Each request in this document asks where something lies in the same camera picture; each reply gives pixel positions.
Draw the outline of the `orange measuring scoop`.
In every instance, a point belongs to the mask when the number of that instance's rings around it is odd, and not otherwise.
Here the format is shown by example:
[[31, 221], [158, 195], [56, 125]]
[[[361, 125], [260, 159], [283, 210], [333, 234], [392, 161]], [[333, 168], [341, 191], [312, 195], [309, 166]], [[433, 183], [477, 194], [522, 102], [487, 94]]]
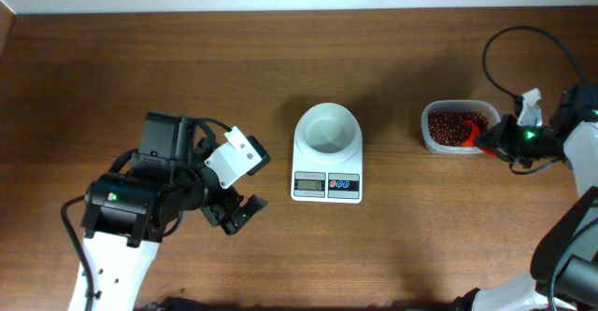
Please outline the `orange measuring scoop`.
[[[464, 141], [460, 144], [461, 147], [464, 148], [474, 148], [475, 147], [475, 138], [477, 138], [480, 135], [480, 129], [479, 127], [471, 120], [465, 120], [463, 122], [463, 124], [467, 124], [470, 128], [470, 134], [467, 136], [467, 138], [464, 139]], [[484, 152], [485, 154], [491, 156], [491, 157], [496, 157], [496, 154], [494, 154], [493, 152], [484, 149], [484, 148], [478, 148], [480, 149], [482, 152]]]

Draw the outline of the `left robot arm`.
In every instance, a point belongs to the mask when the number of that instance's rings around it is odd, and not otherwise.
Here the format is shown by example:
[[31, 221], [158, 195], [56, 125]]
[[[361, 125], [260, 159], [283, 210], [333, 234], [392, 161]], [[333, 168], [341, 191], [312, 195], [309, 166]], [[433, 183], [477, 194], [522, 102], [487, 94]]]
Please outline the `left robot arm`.
[[131, 310], [163, 239], [186, 212], [199, 210], [213, 227], [239, 232], [267, 202], [235, 187], [270, 161], [261, 143], [225, 126], [216, 140], [210, 118], [147, 114], [141, 143], [92, 182], [78, 237], [66, 205], [61, 218], [80, 263], [72, 310]]

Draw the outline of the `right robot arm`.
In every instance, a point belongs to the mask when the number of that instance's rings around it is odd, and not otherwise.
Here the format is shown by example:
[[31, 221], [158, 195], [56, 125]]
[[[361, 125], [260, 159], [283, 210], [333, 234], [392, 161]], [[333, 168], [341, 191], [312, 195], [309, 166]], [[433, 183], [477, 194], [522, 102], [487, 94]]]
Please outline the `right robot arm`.
[[508, 115], [476, 146], [529, 172], [535, 161], [565, 163], [577, 198], [536, 246], [529, 269], [489, 289], [456, 298], [451, 310], [594, 310], [597, 307], [597, 86], [562, 93], [548, 123]]

